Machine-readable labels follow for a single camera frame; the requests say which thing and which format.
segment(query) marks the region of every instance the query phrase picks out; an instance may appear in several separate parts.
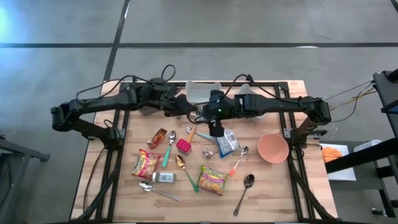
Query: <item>orange bowl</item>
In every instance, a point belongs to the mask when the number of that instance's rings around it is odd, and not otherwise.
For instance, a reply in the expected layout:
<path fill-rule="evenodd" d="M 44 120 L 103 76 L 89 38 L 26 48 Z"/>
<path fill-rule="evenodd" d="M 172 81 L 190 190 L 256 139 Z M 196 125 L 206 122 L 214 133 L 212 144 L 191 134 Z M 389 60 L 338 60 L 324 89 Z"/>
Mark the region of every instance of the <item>orange bowl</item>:
<path fill-rule="evenodd" d="M 261 136 L 257 150 L 265 161 L 273 164 L 285 161 L 289 155 L 289 146 L 286 140 L 278 134 L 265 134 Z"/>

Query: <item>wooden tabletop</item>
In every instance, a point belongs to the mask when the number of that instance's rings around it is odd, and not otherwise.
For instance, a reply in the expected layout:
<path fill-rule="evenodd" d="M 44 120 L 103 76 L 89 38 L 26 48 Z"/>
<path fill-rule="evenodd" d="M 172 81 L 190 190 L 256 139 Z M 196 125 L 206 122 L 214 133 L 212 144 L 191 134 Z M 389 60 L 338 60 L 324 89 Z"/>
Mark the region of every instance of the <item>wooden tabletop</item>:
<path fill-rule="evenodd" d="M 285 81 L 289 84 L 290 96 L 305 96 L 305 85 L 303 81 Z M 116 82 L 106 83 L 102 93 L 110 90 Z M 232 97 L 238 87 L 234 87 L 228 96 Z M 257 88 L 252 88 L 258 94 L 271 97 Z M 104 126 L 103 120 L 112 121 L 114 111 L 105 111 L 97 113 L 95 124 Z M 161 166 L 168 141 L 163 141 L 157 148 L 151 150 L 146 144 L 159 128 L 168 131 L 177 132 L 177 140 L 186 139 L 188 134 L 186 127 L 192 127 L 192 124 L 185 118 L 166 118 L 163 112 L 158 112 L 150 116 L 142 116 L 140 112 L 130 112 L 130 119 L 126 133 L 126 143 L 124 145 L 124 154 L 122 170 L 119 178 L 118 193 L 114 210 L 114 222 L 294 222 L 297 221 L 295 213 L 293 193 L 290 184 L 290 175 L 287 162 L 281 164 L 270 164 L 263 161 L 257 152 L 258 139 L 266 133 L 281 134 L 280 119 L 277 113 L 268 113 L 262 120 L 251 121 L 250 119 L 232 119 L 223 121 L 225 128 L 231 129 L 241 146 L 249 147 L 249 155 L 244 158 L 236 169 L 233 177 L 228 177 L 224 194 L 217 194 L 200 190 L 195 193 L 185 175 L 184 171 L 179 169 L 175 163 L 175 156 L 178 153 L 175 144 L 170 152 L 169 162 L 166 168 Z M 303 113 L 295 113 L 297 125 L 306 118 Z M 201 124 L 197 126 L 197 131 L 208 134 L 208 126 Z M 218 152 L 215 144 L 200 136 L 194 135 L 191 141 L 192 152 L 189 156 L 183 156 L 187 162 L 187 171 L 194 181 L 197 181 L 200 175 L 201 165 L 206 165 L 219 172 L 228 174 L 239 159 L 239 152 L 220 159 L 216 154 L 211 161 L 203 157 L 202 150 L 211 149 Z M 83 170 L 76 193 L 75 204 L 73 206 L 72 218 L 78 217 L 83 212 L 83 195 L 93 168 L 93 164 L 102 150 L 103 145 L 99 140 L 90 141 L 85 157 Z M 177 181 L 174 184 L 155 183 L 154 187 L 167 194 L 180 199 L 175 202 L 169 198 L 161 196 L 155 192 L 144 192 L 139 187 L 139 182 L 143 179 L 132 176 L 131 172 L 136 163 L 139 149 L 147 152 L 153 152 L 162 155 L 158 171 L 166 170 L 177 174 Z M 87 196 L 87 204 L 94 199 L 98 193 L 103 167 L 105 162 L 104 152 L 101 155 L 93 180 Z M 307 169 L 310 189 L 315 194 L 320 203 L 334 217 L 337 217 L 335 203 L 331 194 L 328 177 L 323 163 L 319 147 L 310 146 L 305 149 L 305 167 Z M 255 183 L 247 190 L 243 199 L 239 215 L 235 217 L 233 211 L 242 196 L 244 185 L 243 179 L 248 174 L 254 174 Z M 105 198 L 104 212 L 108 211 L 108 200 L 110 191 Z M 302 191 L 300 191 L 303 212 L 305 217 L 307 209 Z"/>

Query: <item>green handle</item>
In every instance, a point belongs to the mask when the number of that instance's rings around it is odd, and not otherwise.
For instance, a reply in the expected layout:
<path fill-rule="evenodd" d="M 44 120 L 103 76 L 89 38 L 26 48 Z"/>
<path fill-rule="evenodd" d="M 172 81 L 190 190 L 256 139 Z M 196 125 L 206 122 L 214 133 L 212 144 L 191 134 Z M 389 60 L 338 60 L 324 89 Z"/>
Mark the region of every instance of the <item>green handle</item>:
<path fill-rule="evenodd" d="M 167 148 L 166 155 L 164 155 L 162 167 L 166 167 L 166 165 L 167 165 L 167 161 L 169 159 L 169 154 L 170 154 L 171 148 L 172 148 L 172 145 L 169 145 L 168 148 Z"/>
<path fill-rule="evenodd" d="M 189 176 L 188 172 L 184 169 L 185 173 L 187 174 L 189 181 L 192 184 L 193 190 L 195 191 L 195 193 L 199 192 L 199 188 L 197 187 L 197 185 L 194 183 L 194 181 L 191 179 L 191 177 Z"/>

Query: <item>pink box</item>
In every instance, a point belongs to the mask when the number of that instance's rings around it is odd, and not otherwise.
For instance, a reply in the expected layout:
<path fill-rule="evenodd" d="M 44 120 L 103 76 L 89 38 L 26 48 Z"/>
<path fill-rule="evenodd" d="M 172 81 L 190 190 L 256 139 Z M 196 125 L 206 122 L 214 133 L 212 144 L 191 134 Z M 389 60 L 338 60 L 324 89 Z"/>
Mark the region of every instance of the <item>pink box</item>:
<path fill-rule="evenodd" d="M 177 142 L 177 149 L 187 156 L 191 153 L 191 144 L 184 139 L 180 139 Z"/>

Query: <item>concrete floor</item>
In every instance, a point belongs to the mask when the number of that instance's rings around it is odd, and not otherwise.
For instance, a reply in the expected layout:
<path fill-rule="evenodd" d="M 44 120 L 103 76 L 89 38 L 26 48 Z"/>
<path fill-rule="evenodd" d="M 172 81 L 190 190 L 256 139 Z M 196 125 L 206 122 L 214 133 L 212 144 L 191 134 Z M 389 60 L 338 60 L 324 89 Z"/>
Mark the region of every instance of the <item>concrete floor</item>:
<path fill-rule="evenodd" d="M 124 0 L 0 2 L 1 43 L 112 43 Z M 121 42 L 396 42 L 398 13 L 390 0 L 136 0 Z M 110 48 L 0 49 L 0 134 L 51 153 L 33 160 L 18 196 L 15 223 L 68 220 L 87 141 L 51 128 L 50 108 L 103 81 Z M 175 80 L 305 80 L 312 96 L 328 97 L 398 67 L 398 48 L 119 49 L 111 78 L 158 77 L 177 67 Z M 99 90 L 85 97 L 93 97 Z M 332 105 L 353 93 L 330 101 Z M 389 139 L 377 95 L 359 101 L 354 115 L 324 136 L 330 140 Z M 340 119 L 351 106 L 333 112 Z M 93 114 L 84 117 L 93 120 Z M 392 198 L 398 190 L 391 179 Z M 369 212 L 381 207 L 375 191 L 334 190 L 339 217 L 386 222 Z"/>

